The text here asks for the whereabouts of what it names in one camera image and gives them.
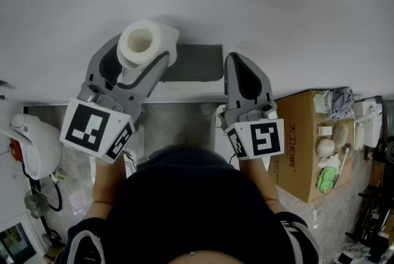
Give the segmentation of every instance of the white roll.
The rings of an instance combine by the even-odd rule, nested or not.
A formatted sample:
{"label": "white roll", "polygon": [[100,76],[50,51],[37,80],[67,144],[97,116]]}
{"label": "white roll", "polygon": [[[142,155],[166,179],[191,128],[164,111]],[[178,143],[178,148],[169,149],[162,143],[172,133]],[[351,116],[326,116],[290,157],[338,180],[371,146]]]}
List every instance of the white roll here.
{"label": "white roll", "polygon": [[170,53],[169,65],[177,59],[179,30],[158,22],[141,20],[129,25],[118,42],[118,60],[130,70],[143,70],[158,55]]}

